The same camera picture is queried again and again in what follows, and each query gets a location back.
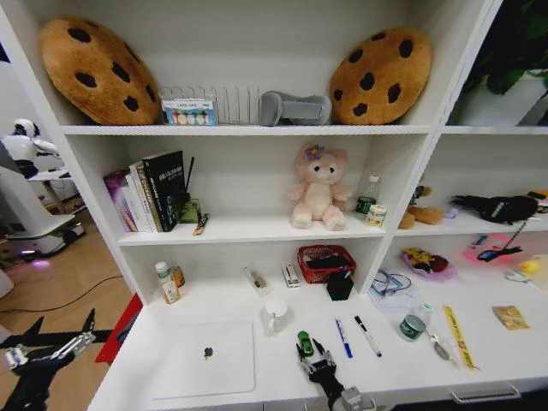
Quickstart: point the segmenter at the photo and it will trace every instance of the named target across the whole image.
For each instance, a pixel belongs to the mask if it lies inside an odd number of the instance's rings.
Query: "wooden floor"
[[[60,306],[82,295],[101,279],[119,275],[107,246],[87,211],[79,213],[87,234],[58,255],[42,262],[18,265],[6,270],[15,288],[0,299],[0,310],[7,308],[43,309]],[[112,329],[131,295],[122,278],[99,285],[76,303],[44,313],[44,332],[79,331],[87,314],[95,308],[96,329]],[[39,313],[0,313],[0,324],[14,334],[25,331]],[[96,364],[102,344],[93,344],[71,364],[57,373],[51,385],[48,409],[85,410],[99,387],[108,365]],[[0,408],[15,387],[17,377],[0,366]]]

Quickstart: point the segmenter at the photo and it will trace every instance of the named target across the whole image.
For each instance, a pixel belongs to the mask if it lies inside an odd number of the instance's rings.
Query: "brown plush toy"
[[[431,62],[430,42],[414,28],[373,34],[353,49],[331,78],[333,120],[357,125],[393,122],[417,101]]]
[[[432,189],[430,187],[418,186],[414,190],[413,198],[411,199],[410,206],[403,214],[402,221],[398,228],[411,229],[414,226],[414,222],[435,225],[438,224],[444,218],[444,211],[437,207],[417,207],[416,200],[420,197],[426,197],[430,195]]]
[[[108,28],[63,17],[40,33],[45,69],[54,86],[95,122],[153,124],[158,88],[145,64]]]

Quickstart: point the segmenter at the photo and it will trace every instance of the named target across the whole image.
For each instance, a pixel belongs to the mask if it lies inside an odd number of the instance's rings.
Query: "tape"
[[[455,314],[453,313],[453,309],[449,306],[443,306],[443,307],[445,311],[445,317],[447,318],[449,327],[451,328],[451,331],[453,332],[453,337],[456,339],[456,346],[459,348],[459,353],[461,354],[462,363],[472,370],[479,370],[479,368],[475,366],[474,362],[472,361],[472,355],[470,355],[470,352],[468,351],[468,346],[466,345],[466,342],[464,341],[464,336],[462,335],[461,328],[459,327],[459,323],[456,320]]]

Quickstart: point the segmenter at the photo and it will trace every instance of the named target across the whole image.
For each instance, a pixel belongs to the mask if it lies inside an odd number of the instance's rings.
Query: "potted plant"
[[[456,123],[515,126],[548,88],[548,2],[505,1],[463,87]]]

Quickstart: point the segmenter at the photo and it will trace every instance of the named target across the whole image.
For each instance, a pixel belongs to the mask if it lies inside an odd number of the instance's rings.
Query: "flower hair clip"
[[[320,160],[322,155],[324,154],[325,147],[324,146],[312,146],[305,150],[305,157],[308,161],[310,160]]]

